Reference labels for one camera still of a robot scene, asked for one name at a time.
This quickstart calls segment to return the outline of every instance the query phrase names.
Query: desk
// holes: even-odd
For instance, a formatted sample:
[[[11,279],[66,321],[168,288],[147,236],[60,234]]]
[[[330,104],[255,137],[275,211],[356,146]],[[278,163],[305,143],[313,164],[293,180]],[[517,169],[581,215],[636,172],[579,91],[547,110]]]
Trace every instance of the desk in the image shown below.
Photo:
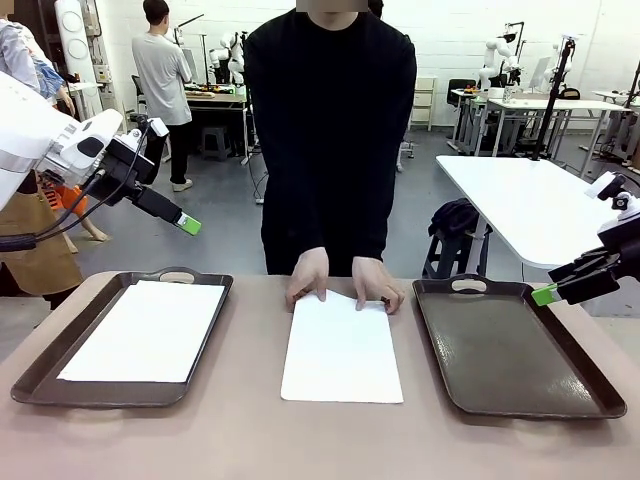
[[[624,104],[629,99],[629,95],[620,95],[619,93],[599,90],[591,93],[602,97],[605,102],[611,99],[616,105]],[[633,115],[612,115],[607,134],[602,142],[603,144],[613,144],[611,153],[622,160],[631,160],[640,143],[640,119],[636,120],[633,126],[631,125],[634,116],[640,117],[640,104],[637,100],[631,104],[630,110]]]
[[[72,97],[78,97],[79,100],[79,108],[78,108],[78,116],[80,117],[81,121],[85,121],[88,120],[89,118],[92,117],[91,113],[89,112],[89,109],[87,108],[87,101],[84,97],[84,92],[86,90],[91,90],[91,89],[97,89],[100,87],[103,87],[104,85],[101,83],[88,83],[88,82],[79,82],[79,83],[70,83],[68,87],[64,87],[64,89],[67,91],[67,93],[69,95],[71,95]]]
[[[249,163],[249,127],[247,125],[247,96],[241,94],[216,93],[215,97],[195,97],[187,95],[187,102],[192,111],[232,111],[242,112],[244,129],[244,159],[241,165]]]
[[[468,115],[468,109],[466,108],[466,100],[476,98],[477,94],[464,93],[464,90],[462,89],[451,90],[451,93],[458,97],[458,119],[453,127],[453,138],[447,142],[447,145],[453,148],[456,152],[459,152],[460,147],[458,146],[458,134],[467,126],[466,115]]]
[[[602,247],[597,232],[619,213],[546,160],[440,156],[437,162],[480,213],[469,273],[478,266],[487,223],[520,261],[552,269]]]
[[[507,111],[520,111],[520,112],[530,112],[530,111],[544,111],[547,109],[549,104],[548,100],[524,100],[524,99],[513,99],[508,103],[505,103],[501,99],[490,99],[489,106],[485,110],[485,113],[482,117],[482,127],[481,132],[484,132],[486,127],[486,119],[487,119],[487,111],[489,108],[500,110],[500,122],[498,124],[498,133],[496,135],[496,142],[493,147],[493,156],[495,157],[498,153],[498,147],[500,144],[500,137],[502,135],[502,128],[504,126],[504,121],[506,118],[515,119],[521,118],[522,115],[514,114],[507,115]],[[580,169],[580,178],[584,178],[589,165],[591,164],[591,159],[593,157],[593,152],[595,150],[595,146],[598,140],[598,135],[602,130],[602,126],[604,125],[607,117],[610,112],[626,112],[628,109],[620,106],[614,105],[612,103],[601,102],[598,100],[556,100],[554,107],[554,112],[560,112],[559,116],[556,118],[556,122],[552,129],[551,139],[550,139],[550,150],[554,153],[552,158],[555,158],[559,149],[560,144],[562,142],[562,137],[566,133],[566,130],[569,126],[569,122],[573,118],[574,120],[594,120],[597,118],[598,124],[593,131],[593,135],[591,136],[591,143],[587,150],[587,154],[585,156],[584,163],[582,168]],[[594,117],[592,114],[590,117],[572,117],[572,112],[574,110],[588,110],[591,114],[592,110],[600,111],[599,117]],[[560,133],[559,139],[557,141],[555,138]],[[479,154],[479,148],[476,150],[476,155]]]
[[[635,478],[640,369],[580,307],[551,309],[628,404],[619,420],[473,417],[444,393],[413,298],[391,318],[405,403],[280,398],[291,314],[285,279],[237,277],[186,398],[168,409],[15,403],[9,389],[112,277],[89,278],[0,366],[3,478],[534,480]],[[329,288],[354,295],[346,279]],[[409,291],[410,282],[403,287]]]
[[[620,95],[619,93],[605,92],[604,90],[594,90],[591,93],[598,97],[602,97],[603,101],[611,100],[613,103],[620,105],[629,98],[629,95]]]

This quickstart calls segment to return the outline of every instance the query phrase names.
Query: metal stand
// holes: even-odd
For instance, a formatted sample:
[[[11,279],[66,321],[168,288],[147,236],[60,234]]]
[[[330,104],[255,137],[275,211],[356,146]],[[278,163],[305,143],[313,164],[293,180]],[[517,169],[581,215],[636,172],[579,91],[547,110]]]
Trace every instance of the metal stand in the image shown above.
[[[558,67],[558,71],[556,72],[555,78],[553,80],[553,88],[551,89],[551,93],[549,94],[549,105],[547,105],[547,110],[544,113],[544,118],[542,119],[542,126],[540,127],[538,142],[536,143],[536,148],[533,151],[531,160],[540,160],[540,153],[542,152],[542,147],[544,146],[544,139],[547,136],[547,130],[549,130],[551,117],[553,116],[553,107],[555,106],[556,100],[558,99],[558,94],[560,93],[560,84],[562,83],[562,77],[564,76],[564,71],[567,67],[567,60],[569,59],[571,53],[575,48],[576,42],[573,39],[568,39],[564,44],[564,50],[562,50],[562,57],[560,59],[560,66]]]

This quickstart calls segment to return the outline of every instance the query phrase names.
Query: table leg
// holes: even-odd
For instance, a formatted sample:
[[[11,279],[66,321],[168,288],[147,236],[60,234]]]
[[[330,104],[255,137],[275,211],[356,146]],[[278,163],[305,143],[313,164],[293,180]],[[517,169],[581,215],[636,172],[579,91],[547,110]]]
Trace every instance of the table leg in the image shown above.
[[[504,117],[506,117],[507,111],[503,108],[500,110],[500,123],[498,123],[498,133],[496,134],[496,142],[493,144],[492,157],[498,156],[498,149],[500,148],[500,137],[502,137],[502,129],[504,128]]]
[[[247,125],[247,109],[242,109],[242,125],[244,127],[244,160],[240,163],[243,167],[249,163],[249,127]]]
[[[478,218],[478,226],[473,234],[471,242],[471,252],[469,253],[469,262],[467,263],[466,273],[478,273],[480,265],[480,255],[482,254],[482,245],[484,245],[484,236],[487,233],[487,221],[480,215]]]
[[[478,130],[478,137],[476,138],[476,149],[474,153],[475,157],[480,156],[480,147],[482,146],[482,139],[484,138],[484,130],[487,126],[486,123],[487,123],[488,112],[489,112],[488,105],[485,105],[484,109],[482,110],[482,115],[480,116],[480,129]]]
[[[560,146],[562,145],[562,140],[564,140],[564,136],[567,134],[567,129],[569,128],[569,122],[571,122],[571,110],[562,112],[562,120],[560,124],[564,122],[564,126],[562,127],[562,131],[560,132],[560,137],[556,143],[556,148],[551,156],[551,160],[557,160],[558,153],[560,153]]]
[[[89,120],[89,109],[87,108],[87,101],[84,98],[84,92],[82,90],[78,91],[78,97],[80,99],[80,111],[78,115],[80,116],[80,120],[84,122]]]
[[[627,158],[633,157],[633,154],[640,143],[640,115],[636,119],[636,124],[633,126],[633,130],[631,131],[631,138],[629,140],[629,145],[627,146]]]
[[[462,124],[462,108],[461,108],[461,105],[462,105],[462,97],[458,97],[458,120],[456,121],[456,124],[453,127],[453,138],[447,142],[447,145],[449,145],[455,151],[458,151],[458,145],[457,145],[458,129],[460,128],[460,125]]]
[[[553,119],[553,128],[551,129],[551,135],[549,135],[549,147],[547,149],[549,154],[552,154],[552,152],[554,152],[556,149],[556,144],[558,143],[558,133],[560,133],[560,127],[562,127],[562,121],[564,120],[563,113],[563,111],[558,111],[556,113],[556,117]]]
[[[604,122],[607,119],[608,115],[609,115],[609,112],[607,110],[603,110],[602,113],[600,113],[600,120],[598,120],[598,125],[596,126],[596,129],[593,131],[593,135],[591,136],[591,142],[589,143],[589,150],[587,151],[587,155],[584,158],[584,164],[580,169],[580,178],[584,178],[587,174],[587,170],[591,165],[591,159],[593,158],[593,152],[596,149],[596,143],[598,142],[598,136],[600,135],[600,130],[602,130],[602,125],[604,125]]]

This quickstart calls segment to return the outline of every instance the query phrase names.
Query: black cable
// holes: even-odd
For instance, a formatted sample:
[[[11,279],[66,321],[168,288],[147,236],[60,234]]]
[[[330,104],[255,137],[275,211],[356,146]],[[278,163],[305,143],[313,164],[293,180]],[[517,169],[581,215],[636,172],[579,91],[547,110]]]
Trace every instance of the black cable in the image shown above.
[[[62,225],[64,223],[64,221],[67,218],[69,218],[69,216],[73,213],[73,211],[76,209],[76,207],[78,205],[80,205],[80,202],[89,194],[89,192],[91,192],[91,189],[93,187],[95,187],[96,183],[98,183],[98,181],[101,178],[102,178],[102,175],[96,174],[96,176],[93,178],[93,180],[91,180],[89,185],[87,185],[87,188],[85,188],[82,191],[82,194],[79,195],[78,198],[76,198],[75,202],[73,202],[71,204],[71,206],[69,208],[67,208],[67,210],[62,214],[62,216],[58,219],[58,221],[53,223],[52,225],[48,226],[44,230],[36,233],[36,237],[41,237],[42,235],[45,235],[45,234],[49,233],[50,231],[55,230],[60,225]]]
[[[102,205],[104,205],[109,200],[111,200],[114,196],[117,195],[117,193],[120,190],[122,190],[122,187],[124,187],[127,184],[127,182],[129,181],[129,177],[131,176],[131,172],[133,172],[133,168],[134,168],[134,166],[136,164],[136,161],[138,160],[138,157],[140,156],[140,150],[142,149],[142,144],[144,142],[144,139],[147,137],[147,133],[149,132],[149,128],[151,127],[151,123],[152,122],[153,122],[153,120],[151,120],[151,121],[149,121],[149,123],[147,123],[147,126],[146,126],[144,132],[142,133],[142,137],[140,138],[140,143],[138,144],[138,149],[136,150],[136,154],[133,156],[133,160],[131,161],[131,165],[129,165],[129,170],[127,171],[127,175],[125,176],[124,180],[120,183],[120,185],[118,185],[118,188],[116,188],[111,193],[111,195],[109,195],[107,198],[101,200],[96,205],[94,205],[92,208],[90,208],[84,215],[79,217],[75,222],[73,222],[70,225],[66,226],[62,230],[58,230],[57,232],[50,233],[49,235],[47,235],[45,237],[38,238],[37,239],[38,242],[44,242],[45,240],[49,240],[50,238],[53,238],[56,235],[60,235],[60,234],[62,234],[64,232],[68,232],[69,230],[71,230],[76,225],[79,225],[80,223],[82,223],[82,221],[84,219],[86,219],[89,215],[91,215],[93,212],[95,212],[98,208],[100,208]]]
[[[253,160],[254,158],[255,156],[249,157],[249,176],[251,176],[251,182],[253,183],[253,198],[255,198],[256,200],[262,200],[263,197],[260,194],[260,185],[269,176],[269,172],[266,172],[256,183],[256,177],[253,175],[253,168],[251,166],[251,160]]]

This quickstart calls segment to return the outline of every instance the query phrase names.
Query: white paper sheet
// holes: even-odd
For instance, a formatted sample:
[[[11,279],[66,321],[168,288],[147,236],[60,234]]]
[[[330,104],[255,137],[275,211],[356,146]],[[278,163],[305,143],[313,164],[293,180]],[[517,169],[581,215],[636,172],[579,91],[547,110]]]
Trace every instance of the white paper sheet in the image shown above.
[[[224,287],[132,285],[58,375],[77,382],[184,382]]]
[[[282,398],[311,402],[403,403],[389,318],[380,302],[361,312],[328,291],[299,300],[293,315]]]

